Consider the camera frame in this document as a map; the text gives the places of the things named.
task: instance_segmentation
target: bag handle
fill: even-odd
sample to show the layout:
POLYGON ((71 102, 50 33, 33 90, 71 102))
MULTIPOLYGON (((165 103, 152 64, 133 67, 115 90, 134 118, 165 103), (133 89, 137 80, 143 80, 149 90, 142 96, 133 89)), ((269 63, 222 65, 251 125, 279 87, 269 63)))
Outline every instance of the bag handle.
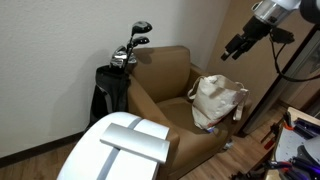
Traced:
POLYGON ((243 108, 244 108, 244 105, 246 104, 247 98, 249 97, 249 93, 250 93, 249 90, 244 88, 241 88, 240 92, 245 93, 245 95, 243 99, 238 103, 236 111, 234 112, 233 120, 235 121, 241 120, 243 108))
POLYGON ((188 98, 189 99, 194 99, 196 97, 196 93, 194 93, 193 95, 191 95, 191 93, 194 91, 195 86, 199 83, 201 78, 204 78, 205 76, 199 76, 198 79, 194 82, 192 88, 188 91, 188 98))

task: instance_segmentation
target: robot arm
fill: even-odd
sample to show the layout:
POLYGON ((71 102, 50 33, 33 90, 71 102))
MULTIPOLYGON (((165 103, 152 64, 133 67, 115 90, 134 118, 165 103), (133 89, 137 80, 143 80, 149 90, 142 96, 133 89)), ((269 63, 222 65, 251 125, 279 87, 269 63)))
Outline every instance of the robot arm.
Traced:
POLYGON ((276 27, 296 9, 300 9, 300 13, 305 20, 320 24, 320 0, 261 1, 252 7, 254 16, 243 27, 244 33, 233 37, 226 45, 226 51, 221 56, 221 59, 226 60, 233 54, 232 58, 236 60, 241 54, 250 50, 257 41, 272 31, 275 36, 280 37, 279 42, 293 42, 293 35, 290 32, 276 27))

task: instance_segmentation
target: red object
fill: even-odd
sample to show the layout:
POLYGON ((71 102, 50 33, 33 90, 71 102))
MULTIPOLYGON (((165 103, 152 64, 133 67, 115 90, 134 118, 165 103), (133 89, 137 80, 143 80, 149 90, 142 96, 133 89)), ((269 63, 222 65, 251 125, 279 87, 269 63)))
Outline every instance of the red object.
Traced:
POLYGON ((274 142, 275 142, 275 138, 273 137, 270 139, 269 142, 267 142, 266 145, 264 145, 264 149, 266 149, 266 150, 270 149, 273 146, 274 142))

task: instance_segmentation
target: golf club head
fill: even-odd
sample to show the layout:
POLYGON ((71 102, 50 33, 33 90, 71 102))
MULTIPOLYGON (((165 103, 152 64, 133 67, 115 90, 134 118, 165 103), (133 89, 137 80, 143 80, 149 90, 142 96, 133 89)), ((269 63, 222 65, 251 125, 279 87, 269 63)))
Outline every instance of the golf club head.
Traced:
POLYGON ((121 45, 121 46, 119 46, 119 47, 115 50, 115 52, 118 52, 118 51, 126 51, 126 50, 127 50, 127 48, 121 45))
POLYGON ((126 59, 127 58, 127 48, 124 46, 119 46, 112 54, 112 59, 113 58, 122 58, 122 59, 126 59))
POLYGON ((137 63, 137 58, 136 58, 136 56, 135 56, 133 53, 131 53, 130 58, 128 59, 128 63, 129 63, 129 64, 135 64, 135 63, 137 63))
POLYGON ((121 58, 121 59, 126 59, 127 58, 127 53, 126 51, 115 51, 112 55, 112 58, 121 58))
POLYGON ((139 44, 148 44, 150 40, 145 36, 140 36, 132 40, 132 47, 136 47, 139 44))
POLYGON ((123 66, 124 66, 123 59, 121 59, 121 58, 112 58, 111 61, 110 61, 110 66, 111 67, 123 68, 123 66))
POLYGON ((146 21, 138 21, 132 25, 131 37, 135 34, 147 33, 152 30, 150 23, 146 21))

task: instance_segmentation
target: tote bag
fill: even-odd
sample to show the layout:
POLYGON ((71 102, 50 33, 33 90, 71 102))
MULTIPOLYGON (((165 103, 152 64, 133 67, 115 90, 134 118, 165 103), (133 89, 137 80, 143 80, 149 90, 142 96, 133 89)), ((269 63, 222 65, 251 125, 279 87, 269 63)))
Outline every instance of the tote bag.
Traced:
POLYGON ((233 120, 239 121, 248 95, 249 91, 241 83, 233 82, 223 75, 200 76, 188 92, 189 99, 194 100, 194 124, 209 130, 234 108, 237 109, 233 120), (191 95, 197 84, 196 93, 191 95))

